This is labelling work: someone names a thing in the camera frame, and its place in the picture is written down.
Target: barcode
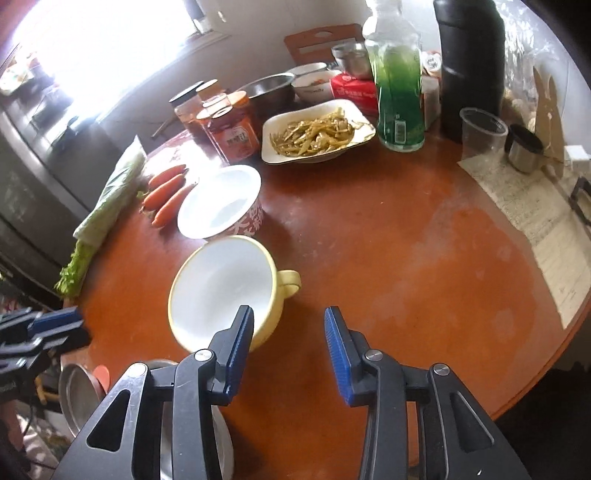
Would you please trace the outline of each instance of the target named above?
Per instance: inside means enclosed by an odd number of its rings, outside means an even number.
[[[406,143],[406,122],[404,120],[394,121],[394,143]]]

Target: jar label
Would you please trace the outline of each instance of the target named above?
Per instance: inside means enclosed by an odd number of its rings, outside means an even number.
[[[212,136],[230,163],[250,157],[259,148],[252,125],[246,118],[234,127],[212,133]]]

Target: bright window light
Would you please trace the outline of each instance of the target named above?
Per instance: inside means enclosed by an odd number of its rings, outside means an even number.
[[[195,32],[182,0],[41,0],[17,39],[92,115],[173,60]]]

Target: metal pot lid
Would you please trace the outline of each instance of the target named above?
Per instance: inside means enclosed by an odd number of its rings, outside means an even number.
[[[59,380],[61,411],[75,437],[105,398],[100,382],[86,368],[68,364]]]

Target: round wooden table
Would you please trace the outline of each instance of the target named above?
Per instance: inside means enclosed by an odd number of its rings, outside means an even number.
[[[191,142],[169,145],[183,141]],[[236,479],[357,477],[366,410],[338,394],[326,307],[339,306],[349,328],[402,364],[447,363],[493,417],[562,353],[589,295],[563,329],[529,243],[456,164],[460,154],[428,135],[412,154],[373,140],[326,163],[253,163],[266,215],[255,238],[279,269],[300,272],[303,287],[248,357],[239,395],[223,409]],[[160,149],[152,162],[175,156],[197,174],[219,166],[192,143]],[[122,214],[79,299],[93,335],[85,362],[106,365],[113,379],[136,361],[187,355],[168,327],[168,292],[203,242],[174,224],[154,230],[138,205]]]

